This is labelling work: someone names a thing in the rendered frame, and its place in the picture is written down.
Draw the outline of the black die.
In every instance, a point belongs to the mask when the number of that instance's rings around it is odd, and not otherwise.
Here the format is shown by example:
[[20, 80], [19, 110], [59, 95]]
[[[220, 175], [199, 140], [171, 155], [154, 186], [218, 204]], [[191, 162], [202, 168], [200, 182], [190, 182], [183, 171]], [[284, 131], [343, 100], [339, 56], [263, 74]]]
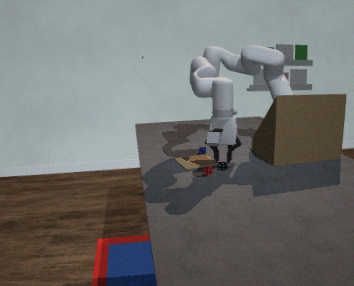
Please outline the black die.
[[219, 170], [226, 170], [227, 163], [226, 162], [220, 162], [219, 163]]

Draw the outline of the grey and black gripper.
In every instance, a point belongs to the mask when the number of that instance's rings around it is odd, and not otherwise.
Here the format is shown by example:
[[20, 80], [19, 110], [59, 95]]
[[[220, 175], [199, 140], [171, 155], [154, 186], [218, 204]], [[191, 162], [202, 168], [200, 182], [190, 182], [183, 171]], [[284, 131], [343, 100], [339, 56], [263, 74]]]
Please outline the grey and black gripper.
[[[221, 132], [222, 137], [221, 137], [220, 144], [228, 146], [227, 163], [229, 163], [232, 160], [232, 151], [235, 150], [237, 147], [241, 146], [241, 142], [237, 137], [236, 117], [232, 116], [228, 118], [217, 118], [211, 116], [209, 131], [213, 131], [214, 129], [223, 129], [223, 131]], [[235, 142], [237, 144], [235, 144]], [[232, 147], [232, 145], [234, 146]], [[215, 162], [218, 162], [219, 160], [218, 146], [209, 146], [209, 147], [214, 152]]]

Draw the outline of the tan flat mat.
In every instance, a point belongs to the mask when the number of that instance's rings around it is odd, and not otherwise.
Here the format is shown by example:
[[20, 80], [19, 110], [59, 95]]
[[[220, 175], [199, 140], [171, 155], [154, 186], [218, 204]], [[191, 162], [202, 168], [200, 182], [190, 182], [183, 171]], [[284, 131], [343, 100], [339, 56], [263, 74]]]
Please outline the tan flat mat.
[[186, 170], [219, 165], [219, 163], [215, 162], [213, 159], [211, 159], [205, 154], [174, 158], [174, 160], [177, 161]]

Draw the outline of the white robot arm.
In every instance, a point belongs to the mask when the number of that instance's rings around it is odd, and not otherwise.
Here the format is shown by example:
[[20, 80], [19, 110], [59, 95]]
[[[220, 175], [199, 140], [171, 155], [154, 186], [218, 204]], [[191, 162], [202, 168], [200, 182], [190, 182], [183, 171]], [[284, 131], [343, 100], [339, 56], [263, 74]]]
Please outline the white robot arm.
[[[264, 64], [263, 76], [273, 101], [277, 95], [294, 95], [283, 73], [285, 58], [282, 52], [249, 45], [242, 49], [241, 55], [237, 55], [220, 47], [209, 46], [205, 49], [203, 57], [198, 56], [192, 60], [190, 84], [197, 97], [212, 97], [213, 117], [228, 118], [237, 114], [233, 108], [233, 82], [219, 77], [220, 61], [229, 71], [251, 76], [258, 75], [261, 64]], [[207, 146], [220, 147], [220, 131], [223, 129], [208, 131]]]

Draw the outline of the red die with white pips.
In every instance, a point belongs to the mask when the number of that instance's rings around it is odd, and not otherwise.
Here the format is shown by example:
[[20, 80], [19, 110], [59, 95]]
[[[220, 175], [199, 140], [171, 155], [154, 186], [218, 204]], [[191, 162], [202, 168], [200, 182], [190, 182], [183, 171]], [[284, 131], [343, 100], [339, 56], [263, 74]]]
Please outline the red die with white pips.
[[210, 175], [210, 174], [212, 174], [212, 167], [210, 167], [210, 166], [204, 167], [204, 174], [205, 174], [205, 175]]

